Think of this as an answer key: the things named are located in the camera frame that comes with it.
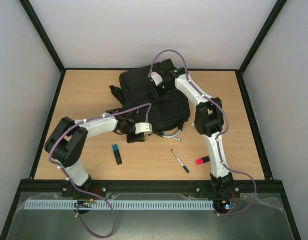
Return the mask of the black student backpack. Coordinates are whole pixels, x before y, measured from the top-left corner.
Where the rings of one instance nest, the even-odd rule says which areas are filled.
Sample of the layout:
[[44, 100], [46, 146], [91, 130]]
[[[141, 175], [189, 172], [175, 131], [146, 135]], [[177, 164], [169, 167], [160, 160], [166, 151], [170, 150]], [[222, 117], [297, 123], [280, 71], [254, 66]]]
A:
[[182, 130], [190, 117], [188, 98], [179, 90], [171, 89], [159, 98], [151, 94], [152, 82], [148, 79], [150, 66], [125, 71], [119, 75], [120, 87], [111, 85], [112, 95], [130, 109], [142, 104], [151, 103], [148, 121], [153, 133], [164, 134], [175, 128]]

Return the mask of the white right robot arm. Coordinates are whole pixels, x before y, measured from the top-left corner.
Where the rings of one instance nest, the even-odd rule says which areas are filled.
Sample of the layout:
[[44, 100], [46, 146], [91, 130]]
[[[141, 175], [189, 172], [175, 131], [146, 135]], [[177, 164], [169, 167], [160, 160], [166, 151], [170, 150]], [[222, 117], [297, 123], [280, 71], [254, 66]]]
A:
[[222, 109], [218, 97], [208, 95], [192, 79], [186, 68], [176, 68], [168, 59], [162, 62], [162, 73], [154, 71], [155, 63], [151, 63], [148, 78], [153, 82], [155, 90], [176, 88], [196, 106], [195, 129], [207, 144], [211, 166], [211, 189], [215, 195], [222, 196], [233, 185], [233, 176], [228, 169], [222, 143], [222, 127], [228, 117]]

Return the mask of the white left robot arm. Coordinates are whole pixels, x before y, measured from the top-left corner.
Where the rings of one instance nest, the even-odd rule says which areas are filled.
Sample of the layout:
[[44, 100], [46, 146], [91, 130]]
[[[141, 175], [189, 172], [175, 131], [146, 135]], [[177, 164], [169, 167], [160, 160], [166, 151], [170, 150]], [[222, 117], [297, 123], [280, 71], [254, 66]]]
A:
[[80, 162], [87, 139], [102, 133], [119, 131], [127, 136], [127, 142], [133, 143], [143, 141], [145, 134], [152, 133], [150, 123], [134, 123], [129, 119], [130, 112], [110, 111], [84, 120], [62, 118], [45, 143], [49, 161], [63, 171], [67, 180], [83, 186], [90, 178]]

